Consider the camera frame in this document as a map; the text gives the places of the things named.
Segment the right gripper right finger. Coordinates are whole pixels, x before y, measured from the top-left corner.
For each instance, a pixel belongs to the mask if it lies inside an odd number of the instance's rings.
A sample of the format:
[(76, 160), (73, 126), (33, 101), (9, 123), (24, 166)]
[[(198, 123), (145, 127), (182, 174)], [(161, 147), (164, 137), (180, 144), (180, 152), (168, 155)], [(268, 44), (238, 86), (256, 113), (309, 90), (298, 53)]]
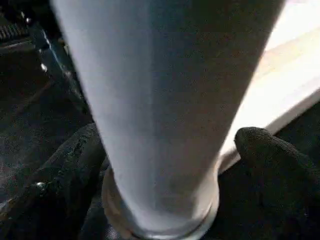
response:
[(317, 240), (320, 170), (257, 127), (237, 131), (240, 161), (219, 176), (220, 207), (206, 240)]

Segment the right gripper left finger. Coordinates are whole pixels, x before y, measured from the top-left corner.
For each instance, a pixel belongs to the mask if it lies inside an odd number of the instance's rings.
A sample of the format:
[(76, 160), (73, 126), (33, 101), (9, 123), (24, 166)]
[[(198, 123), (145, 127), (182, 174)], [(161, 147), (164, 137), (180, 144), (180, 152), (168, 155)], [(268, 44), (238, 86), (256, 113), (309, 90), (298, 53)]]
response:
[(2, 240), (76, 240), (106, 152), (90, 123), (66, 140), (0, 211)]

